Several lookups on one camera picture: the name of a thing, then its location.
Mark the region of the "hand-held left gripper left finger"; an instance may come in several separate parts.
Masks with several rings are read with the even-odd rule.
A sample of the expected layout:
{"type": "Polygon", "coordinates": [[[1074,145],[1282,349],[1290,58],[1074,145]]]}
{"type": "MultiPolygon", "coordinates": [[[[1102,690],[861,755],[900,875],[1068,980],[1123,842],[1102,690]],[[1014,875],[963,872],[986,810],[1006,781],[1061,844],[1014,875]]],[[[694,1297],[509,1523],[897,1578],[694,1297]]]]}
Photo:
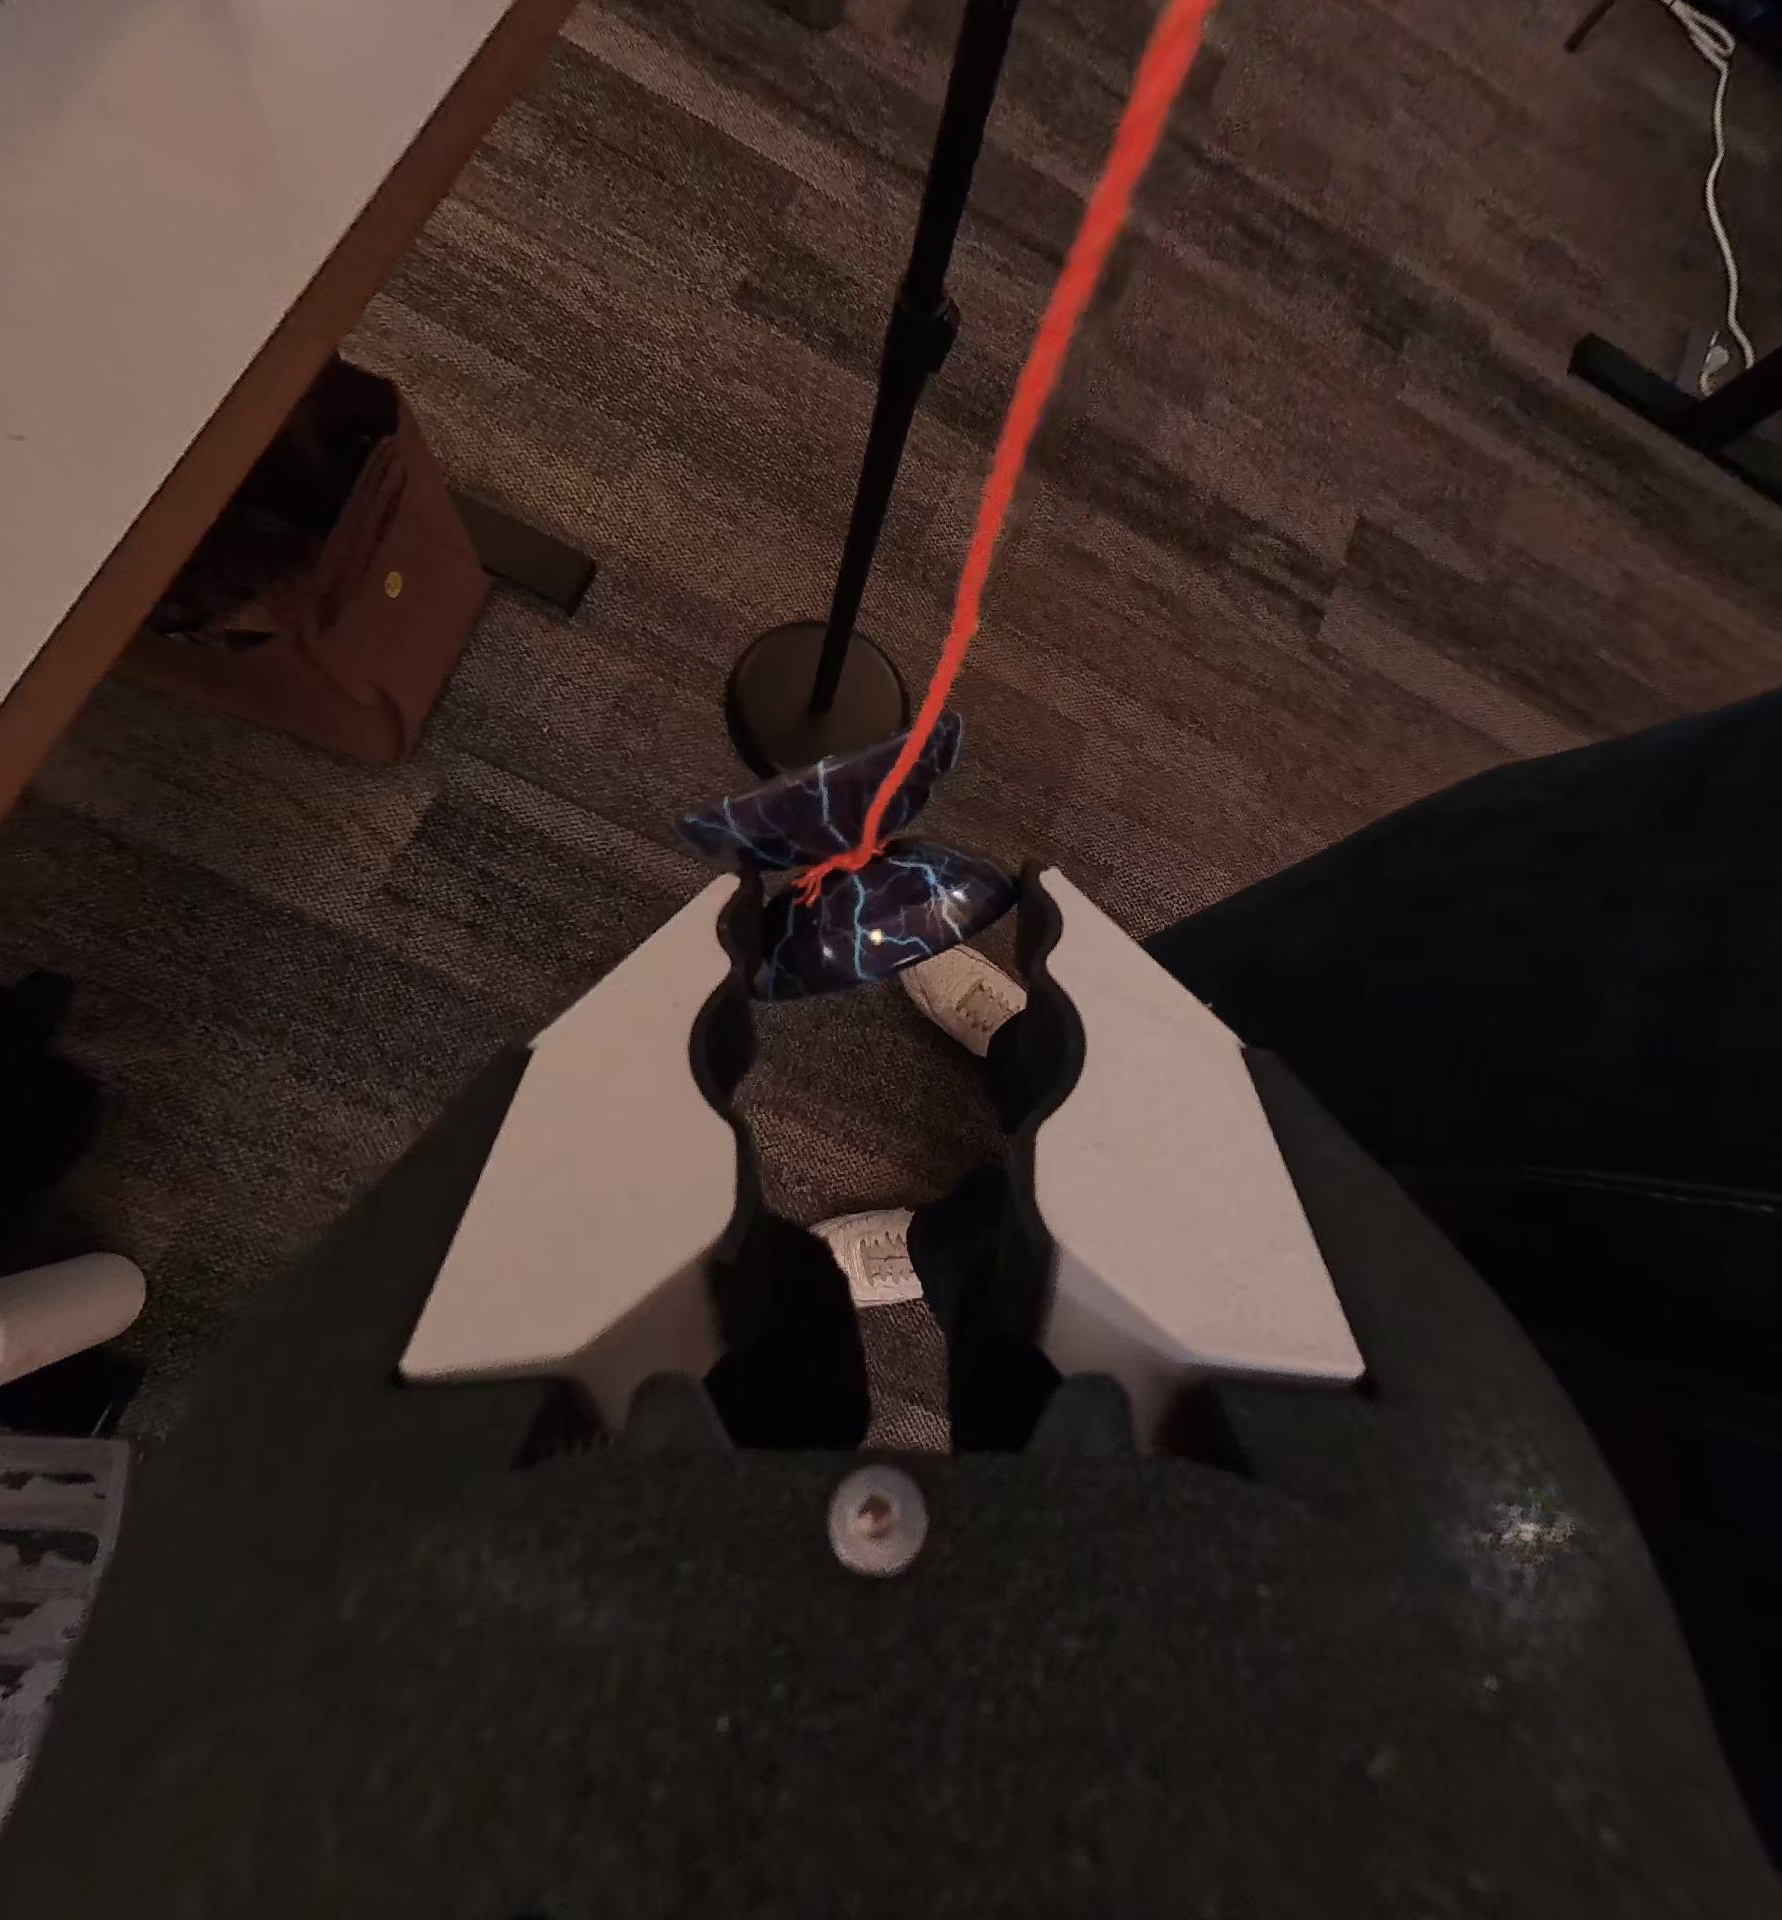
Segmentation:
{"type": "Polygon", "coordinates": [[[721,1360],[712,1263],[751,1192],[705,1032],[743,1012],[735,915],[759,900],[712,875],[531,1038],[401,1381],[566,1381],[625,1423],[645,1381],[721,1360]]]}

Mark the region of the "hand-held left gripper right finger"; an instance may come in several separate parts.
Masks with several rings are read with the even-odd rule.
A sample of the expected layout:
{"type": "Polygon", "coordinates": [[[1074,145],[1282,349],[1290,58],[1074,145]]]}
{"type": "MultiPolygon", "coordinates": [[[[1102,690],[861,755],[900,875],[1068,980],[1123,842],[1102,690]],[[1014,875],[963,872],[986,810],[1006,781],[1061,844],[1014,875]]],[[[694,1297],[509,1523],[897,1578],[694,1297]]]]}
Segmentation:
{"type": "Polygon", "coordinates": [[[1203,1385],[1346,1388],[1364,1355],[1241,1041],[1055,868],[1019,877],[1022,1115],[994,1296],[1132,1447],[1203,1385]]]}

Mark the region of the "dark blue lightning yo-yo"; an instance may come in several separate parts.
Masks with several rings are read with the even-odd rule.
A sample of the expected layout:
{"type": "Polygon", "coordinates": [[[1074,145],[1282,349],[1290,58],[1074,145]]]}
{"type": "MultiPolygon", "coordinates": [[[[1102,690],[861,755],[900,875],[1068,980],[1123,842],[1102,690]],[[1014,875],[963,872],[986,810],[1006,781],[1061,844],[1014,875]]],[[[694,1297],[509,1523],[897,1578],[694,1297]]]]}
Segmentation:
{"type": "Polygon", "coordinates": [[[691,855],[780,875],[759,918],[756,1000],[877,985],[963,946],[1015,906],[1017,879],[999,863],[912,830],[961,746],[961,715],[941,714],[883,811],[877,852],[858,869],[828,875],[809,901],[799,895],[799,875],[861,842],[864,816],[900,760],[903,731],[679,816],[676,831],[691,855]]]}

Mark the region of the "white desk with wooden edge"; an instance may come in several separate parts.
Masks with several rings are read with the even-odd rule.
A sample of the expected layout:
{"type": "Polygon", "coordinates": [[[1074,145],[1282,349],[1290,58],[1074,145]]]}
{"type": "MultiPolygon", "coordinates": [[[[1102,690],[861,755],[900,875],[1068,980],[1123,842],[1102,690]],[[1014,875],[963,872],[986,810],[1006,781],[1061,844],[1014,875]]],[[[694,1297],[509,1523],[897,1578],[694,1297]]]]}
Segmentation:
{"type": "Polygon", "coordinates": [[[0,1],[0,821],[569,1],[0,1]]]}

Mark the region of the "white sneaker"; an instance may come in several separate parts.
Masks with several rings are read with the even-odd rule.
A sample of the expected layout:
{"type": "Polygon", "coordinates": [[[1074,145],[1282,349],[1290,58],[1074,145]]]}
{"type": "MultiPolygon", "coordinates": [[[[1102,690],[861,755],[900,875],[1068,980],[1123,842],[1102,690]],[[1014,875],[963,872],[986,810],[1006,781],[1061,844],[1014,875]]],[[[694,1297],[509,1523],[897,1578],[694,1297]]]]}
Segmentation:
{"type": "MultiPolygon", "coordinates": [[[[969,946],[956,946],[896,975],[903,996],[954,1044],[986,1058],[994,1036],[1026,1004],[1017,980],[969,946]]],[[[910,1208],[846,1211],[811,1223],[846,1281],[852,1306],[864,1311],[921,1300],[924,1281],[912,1260],[910,1208]]]]}

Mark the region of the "person's leg in dark pants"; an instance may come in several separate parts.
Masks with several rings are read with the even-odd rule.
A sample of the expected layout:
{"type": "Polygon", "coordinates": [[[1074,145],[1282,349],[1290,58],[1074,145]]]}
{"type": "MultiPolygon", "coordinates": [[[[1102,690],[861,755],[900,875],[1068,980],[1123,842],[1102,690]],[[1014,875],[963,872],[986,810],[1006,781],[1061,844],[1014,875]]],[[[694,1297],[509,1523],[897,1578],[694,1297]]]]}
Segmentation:
{"type": "Polygon", "coordinates": [[[1572,1392],[1782,1872],[1782,685],[1461,780],[1143,947],[1572,1392]]]}

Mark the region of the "black flat foot plate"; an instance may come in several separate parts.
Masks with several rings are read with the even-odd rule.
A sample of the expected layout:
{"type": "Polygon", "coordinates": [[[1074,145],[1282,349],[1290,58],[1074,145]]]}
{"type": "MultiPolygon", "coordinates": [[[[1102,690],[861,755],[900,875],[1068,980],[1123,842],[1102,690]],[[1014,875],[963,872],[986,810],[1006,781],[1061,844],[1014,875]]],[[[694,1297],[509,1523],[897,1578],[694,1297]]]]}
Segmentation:
{"type": "Polygon", "coordinates": [[[597,573],[589,552],[464,487],[447,487],[447,498],[477,564],[495,581],[564,616],[579,610],[597,573]]]}

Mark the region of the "brown bag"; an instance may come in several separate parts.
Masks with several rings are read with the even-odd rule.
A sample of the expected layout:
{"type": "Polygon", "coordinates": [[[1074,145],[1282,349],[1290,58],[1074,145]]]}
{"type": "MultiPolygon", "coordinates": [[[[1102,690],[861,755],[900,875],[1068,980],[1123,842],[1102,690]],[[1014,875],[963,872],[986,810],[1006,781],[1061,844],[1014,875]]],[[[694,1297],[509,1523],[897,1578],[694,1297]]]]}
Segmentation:
{"type": "Polygon", "coordinates": [[[398,385],[332,356],[114,670],[314,747],[399,761],[487,592],[398,385]]]}

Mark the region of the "white roll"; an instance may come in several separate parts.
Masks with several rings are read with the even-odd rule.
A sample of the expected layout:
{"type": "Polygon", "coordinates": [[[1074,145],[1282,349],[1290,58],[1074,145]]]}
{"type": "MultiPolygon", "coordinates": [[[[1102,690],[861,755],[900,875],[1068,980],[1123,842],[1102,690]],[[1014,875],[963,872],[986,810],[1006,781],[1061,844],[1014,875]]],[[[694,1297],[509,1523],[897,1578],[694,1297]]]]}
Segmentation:
{"type": "Polygon", "coordinates": [[[83,1254],[0,1275],[0,1385],[71,1360],[132,1328],[147,1285],[118,1254],[83,1254]]]}

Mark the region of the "black stand with round base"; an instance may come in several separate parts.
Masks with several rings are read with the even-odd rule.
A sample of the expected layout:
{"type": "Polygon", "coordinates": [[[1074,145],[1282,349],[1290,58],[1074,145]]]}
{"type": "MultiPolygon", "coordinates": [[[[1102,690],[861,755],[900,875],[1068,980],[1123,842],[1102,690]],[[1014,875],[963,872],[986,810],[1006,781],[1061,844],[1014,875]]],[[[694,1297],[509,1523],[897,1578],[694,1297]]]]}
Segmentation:
{"type": "Polygon", "coordinates": [[[902,670],[876,639],[858,633],[858,618],[912,424],[957,336],[960,314],[948,289],[952,254],[1017,11],[1015,1],[967,1],[960,18],[912,246],[882,338],[828,611],[757,633],[727,675],[730,739],[759,780],[869,747],[912,721],[902,670]]]}

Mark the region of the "black table leg frame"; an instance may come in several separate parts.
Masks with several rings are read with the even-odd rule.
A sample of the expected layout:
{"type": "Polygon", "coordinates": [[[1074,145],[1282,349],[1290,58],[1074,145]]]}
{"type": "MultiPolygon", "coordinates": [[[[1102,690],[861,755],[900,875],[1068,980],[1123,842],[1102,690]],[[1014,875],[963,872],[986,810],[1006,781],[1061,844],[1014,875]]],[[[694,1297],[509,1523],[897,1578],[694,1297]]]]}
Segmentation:
{"type": "Polygon", "coordinates": [[[1567,370],[1782,510],[1782,444],[1759,432],[1782,414],[1782,346],[1709,395],[1674,385],[1598,333],[1572,347],[1567,370]]]}

